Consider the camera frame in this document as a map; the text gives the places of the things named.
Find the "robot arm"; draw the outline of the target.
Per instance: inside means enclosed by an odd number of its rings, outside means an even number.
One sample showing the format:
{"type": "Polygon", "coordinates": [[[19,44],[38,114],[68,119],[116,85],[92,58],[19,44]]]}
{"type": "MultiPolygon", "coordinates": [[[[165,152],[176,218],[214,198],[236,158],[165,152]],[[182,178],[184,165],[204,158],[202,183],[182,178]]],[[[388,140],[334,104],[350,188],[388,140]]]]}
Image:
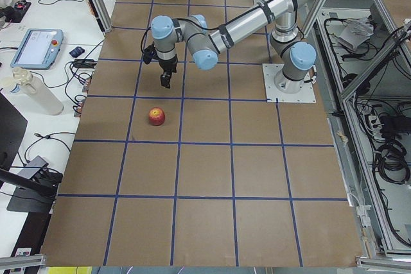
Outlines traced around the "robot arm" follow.
{"type": "Polygon", "coordinates": [[[201,70],[210,70],[219,54],[234,47],[268,24],[274,29],[270,43],[284,62],[276,74],[276,87],[284,93],[299,92],[308,71],[314,66],[317,53],[314,47],[298,37],[297,11],[308,0],[260,0],[247,11],[217,28],[208,29],[203,15],[174,18],[159,15],[151,21],[153,43],[142,50],[143,61],[157,60],[163,69],[160,81],[170,87],[177,71],[175,45],[184,42],[193,61],[201,70]]]}

